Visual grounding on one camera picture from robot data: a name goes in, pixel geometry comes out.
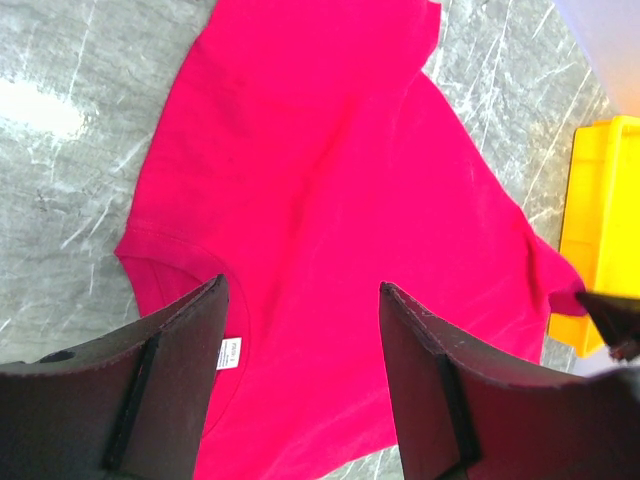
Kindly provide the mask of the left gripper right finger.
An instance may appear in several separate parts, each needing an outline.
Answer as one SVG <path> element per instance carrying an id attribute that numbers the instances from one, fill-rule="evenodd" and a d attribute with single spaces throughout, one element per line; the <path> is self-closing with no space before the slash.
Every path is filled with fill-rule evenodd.
<path id="1" fill-rule="evenodd" d="M 379 323 L 407 479 L 635 479 L 639 370 L 558 372 L 506 354 L 380 288 Z"/>

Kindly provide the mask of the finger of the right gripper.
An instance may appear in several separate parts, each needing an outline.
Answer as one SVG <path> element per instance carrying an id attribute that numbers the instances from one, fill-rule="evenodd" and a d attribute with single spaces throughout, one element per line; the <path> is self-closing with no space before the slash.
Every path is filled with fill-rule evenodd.
<path id="1" fill-rule="evenodd" d="M 579 292 L 577 301 L 595 324 L 613 360 L 639 357 L 639 299 Z"/>

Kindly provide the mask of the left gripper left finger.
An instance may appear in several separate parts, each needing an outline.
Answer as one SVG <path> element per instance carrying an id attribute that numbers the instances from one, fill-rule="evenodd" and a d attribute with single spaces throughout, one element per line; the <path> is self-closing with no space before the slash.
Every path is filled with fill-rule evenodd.
<path id="1" fill-rule="evenodd" d="M 5 479 L 190 479 L 227 323 L 218 276 L 94 340 L 1 368 Z"/>

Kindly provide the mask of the yellow plastic tray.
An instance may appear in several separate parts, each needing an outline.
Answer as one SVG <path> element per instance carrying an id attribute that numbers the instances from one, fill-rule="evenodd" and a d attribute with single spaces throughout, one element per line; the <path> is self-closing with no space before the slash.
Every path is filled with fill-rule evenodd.
<path id="1" fill-rule="evenodd" d="M 560 253 L 595 293 L 639 296 L 639 119 L 576 130 Z"/>

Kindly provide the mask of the pink t-shirt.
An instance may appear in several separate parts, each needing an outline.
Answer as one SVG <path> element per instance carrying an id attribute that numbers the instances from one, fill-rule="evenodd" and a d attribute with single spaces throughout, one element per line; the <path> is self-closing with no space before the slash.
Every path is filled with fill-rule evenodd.
<path id="1" fill-rule="evenodd" d="M 141 314 L 224 275 L 195 475 L 315 479 L 396 441 L 379 287 L 521 359 L 574 268 L 423 66 L 430 1 L 220 1 L 170 91 L 116 248 Z"/>

